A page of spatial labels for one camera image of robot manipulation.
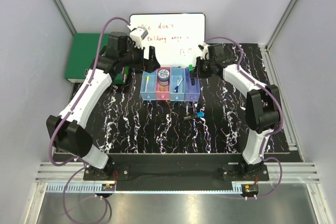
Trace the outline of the black marker green cap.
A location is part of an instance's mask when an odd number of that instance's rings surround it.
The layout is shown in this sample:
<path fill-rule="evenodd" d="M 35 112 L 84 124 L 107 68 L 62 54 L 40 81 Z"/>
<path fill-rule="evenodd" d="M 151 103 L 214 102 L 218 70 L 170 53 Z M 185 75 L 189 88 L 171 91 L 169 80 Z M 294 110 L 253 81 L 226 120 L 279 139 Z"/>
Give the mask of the black marker green cap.
<path fill-rule="evenodd" d="M 192 86 L 194 86 L 195 85 L 195 78 L 194 78 L 194 74 L 193 74 L 194 73 L 194 67 L 193 67 L 193 65 L 190 64 L 188 66 L 188 69 L 189 69 L 190 83 L 191 83 Z"/>

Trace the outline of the blue gel jar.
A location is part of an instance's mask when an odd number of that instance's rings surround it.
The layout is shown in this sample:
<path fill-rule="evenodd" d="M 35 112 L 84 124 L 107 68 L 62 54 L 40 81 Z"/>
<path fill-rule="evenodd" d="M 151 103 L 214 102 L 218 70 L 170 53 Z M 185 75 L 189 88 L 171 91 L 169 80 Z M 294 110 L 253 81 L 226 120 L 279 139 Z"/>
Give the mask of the blue gel jar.
<path fill-rule="evenodd" d="M 157 75 L 159 82 L 168 82 L 170 79 L 170 71 L 167 69 L 161 69 Z"/>

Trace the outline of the white marker yellow cap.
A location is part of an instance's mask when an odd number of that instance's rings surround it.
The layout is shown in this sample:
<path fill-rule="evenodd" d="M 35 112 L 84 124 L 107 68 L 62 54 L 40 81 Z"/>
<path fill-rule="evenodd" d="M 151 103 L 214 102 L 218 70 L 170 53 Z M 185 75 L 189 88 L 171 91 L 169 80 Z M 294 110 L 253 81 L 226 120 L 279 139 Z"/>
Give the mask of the white marker yellow cap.
<path fill-rule="evenodd" d="M 148 92 L 149 81 L 150 81 L 150 76 L 147 76 L 146 83 L 145 83 L 145 92 Z"/>

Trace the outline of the pink bin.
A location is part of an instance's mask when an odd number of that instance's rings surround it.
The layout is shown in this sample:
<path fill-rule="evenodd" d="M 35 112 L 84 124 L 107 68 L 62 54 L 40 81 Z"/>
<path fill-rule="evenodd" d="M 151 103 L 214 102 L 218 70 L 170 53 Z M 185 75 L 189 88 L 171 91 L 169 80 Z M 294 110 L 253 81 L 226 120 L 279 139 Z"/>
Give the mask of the pink bin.
<path fill-rule="evenodd" d="M 156 73 L 155 97 L 157 100 L 170 100 L 171 68 L 161 67 Z"/>

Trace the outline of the light blue bin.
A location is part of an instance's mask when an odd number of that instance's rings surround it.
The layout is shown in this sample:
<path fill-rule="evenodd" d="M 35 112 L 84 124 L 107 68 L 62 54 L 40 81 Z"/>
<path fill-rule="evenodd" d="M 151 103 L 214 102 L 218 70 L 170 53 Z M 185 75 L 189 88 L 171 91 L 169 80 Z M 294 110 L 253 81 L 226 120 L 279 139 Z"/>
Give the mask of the light blue bin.
<path fill-rule="evenodd" d="M 145 83 L 146 83 L 147 76 L 150 76 L 150 81 L 149 81 L 149 86 L 148 86 L 148 92 L 145 92 Z M 144 71 L 142 73 L 142 82 L 141 82 L 141 88 L 140 88 L 140 96 L 142 100 L 144 101 L 156 100 L 156 95 L 155 95 L 156 76 L 157 76 L 157 71 L 154 71 L 151 73 Z"/>
<path fill-rule="evenodd" d="M 185 68 L 173 67 L 171 68 L 170 79 L 171 101 L 184 101 L 185 97 Z"/>

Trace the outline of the white pen blue cap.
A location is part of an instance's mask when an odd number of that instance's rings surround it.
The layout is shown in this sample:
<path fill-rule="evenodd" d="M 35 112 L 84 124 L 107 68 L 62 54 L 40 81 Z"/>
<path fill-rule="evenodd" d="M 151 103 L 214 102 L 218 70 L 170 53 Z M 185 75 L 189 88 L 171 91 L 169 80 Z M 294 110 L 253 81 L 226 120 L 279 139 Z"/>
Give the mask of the white pen blue cap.
<path fill-rule="evenodd" d="M 183 78 L 177 80 L 177 84 L 173 90 L 174 93 L 178 93 L 179 86 L 181 85 L 182 81 L 183 81 Z"/>

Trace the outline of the white dry-erase board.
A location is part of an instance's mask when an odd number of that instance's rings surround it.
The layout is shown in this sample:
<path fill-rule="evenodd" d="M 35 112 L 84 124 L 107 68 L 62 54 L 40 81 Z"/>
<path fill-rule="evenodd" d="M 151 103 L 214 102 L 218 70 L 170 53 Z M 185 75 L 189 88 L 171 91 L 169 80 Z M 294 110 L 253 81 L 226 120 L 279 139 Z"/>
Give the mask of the white dry-erase board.
<path fill-rule="evenodd" d="M 149 57 L 149 47 L 162 67 L 188 67 L 195 65 L 199 49 L 205 40 L 205 15 L 203 13 L 132 14 L 132 28 L 144 27 L 148 35 L 143 41 L 144 57 Z"/>

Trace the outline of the black marker blue cap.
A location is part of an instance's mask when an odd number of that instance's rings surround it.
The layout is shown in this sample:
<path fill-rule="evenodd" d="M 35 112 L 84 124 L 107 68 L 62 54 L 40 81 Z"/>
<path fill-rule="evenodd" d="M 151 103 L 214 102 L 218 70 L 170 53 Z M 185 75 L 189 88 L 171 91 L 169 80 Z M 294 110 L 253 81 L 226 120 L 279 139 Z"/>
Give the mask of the black marker blue cap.
<path fill-rule="evenodd" d="M 184 121 L 189 121 L 189 120 L 193 120 L 193 119 L 198 119 L 198 118 L 203 118 L 204 117 L 204 112 L 197 112 L 191 115 L 187 115 L 185 117 L 183 117 Z"/>

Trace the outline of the purple bin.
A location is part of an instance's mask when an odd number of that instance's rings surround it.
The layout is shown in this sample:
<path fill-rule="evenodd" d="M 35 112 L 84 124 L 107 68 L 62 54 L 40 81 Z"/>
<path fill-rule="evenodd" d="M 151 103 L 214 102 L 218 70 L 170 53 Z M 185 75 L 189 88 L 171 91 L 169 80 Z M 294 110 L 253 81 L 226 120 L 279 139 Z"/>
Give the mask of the purple bin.
<path fill-rule="evenodd" d="M 192 85 L 192 79 L 190 78 L 190 71 L 185 68 L 185 102 L 198 102 L 200 97 L 200 85 L 198 79 L 193 79 L 194 85 Z"/>

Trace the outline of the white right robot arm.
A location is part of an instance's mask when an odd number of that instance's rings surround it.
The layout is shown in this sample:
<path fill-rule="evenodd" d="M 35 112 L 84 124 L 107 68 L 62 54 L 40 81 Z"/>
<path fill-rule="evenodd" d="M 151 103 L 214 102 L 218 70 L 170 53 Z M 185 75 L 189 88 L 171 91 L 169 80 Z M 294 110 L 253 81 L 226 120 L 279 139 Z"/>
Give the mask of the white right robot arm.
<path fill-rule="evenodd" d="M 224 53 L 223 44 L 199 45 L 202 54 L 190 74 L 192 79 L 217 75 L 232 84 L 246 98 L 245 121 L 249 128 L 246 147 L 235 173 L 244 180 L 256 177 L 263 169 L 269 137 L 282 129 L 283 114 L 279 88 L 266 85 L 248 74 L 234 57 Z"/>

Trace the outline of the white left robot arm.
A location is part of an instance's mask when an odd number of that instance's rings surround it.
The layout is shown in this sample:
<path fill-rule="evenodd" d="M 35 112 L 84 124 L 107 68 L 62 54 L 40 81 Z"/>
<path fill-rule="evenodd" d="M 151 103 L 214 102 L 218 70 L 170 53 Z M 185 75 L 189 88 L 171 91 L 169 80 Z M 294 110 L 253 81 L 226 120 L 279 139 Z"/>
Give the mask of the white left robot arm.
<path fill-rule="evenodd" d="M 129 34 L 110 33 L 107 45 L 98 46 L 87 77 L 73 99 L 58 116 L 50 115 L 46 121 L 49 148 L 71 154 L 72 159 L 83 162 L 87 171 L 103 180 L 113 177 L 113 159 L 94 145 L 86 131 L 87 121 L 101 95 L 125 67 L 149 73 L 160 67 L 153 46 L 149 47 L 149 57 L 144 58 L 147 35 L 148 31 L 141 27 Z"/>

